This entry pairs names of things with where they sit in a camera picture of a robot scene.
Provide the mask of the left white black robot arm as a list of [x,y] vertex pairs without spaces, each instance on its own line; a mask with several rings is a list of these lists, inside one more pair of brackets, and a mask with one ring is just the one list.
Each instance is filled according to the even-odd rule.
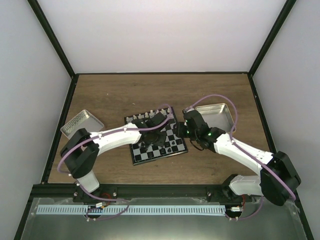
[[88,132],[81,128],[60,151],[61,160],[57,171],[73,177],[84,191],[85,197],[91,202],[97,202],[102,196],[100,183],[93,171],[97,157],[112,149],[156,137],[167,123],[167,118],[157,122],[136,119],[105,131]]

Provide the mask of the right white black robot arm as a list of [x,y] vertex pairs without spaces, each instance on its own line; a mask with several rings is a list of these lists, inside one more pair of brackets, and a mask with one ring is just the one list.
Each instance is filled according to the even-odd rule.
[[240,195],[256,195],[283,206],[289,198],[295,199],[294,192],[301,184],[301,178],[286,153],[259,150],[218,127],[209,127],[193,108],[184,110],[183,118],[184,121],[175,126],[178,137],[197,143],[196,148],[200,151],[209,150],[229,157],[255,173],[253,176],[235,175],[222,188],[225,200],[232,202]]

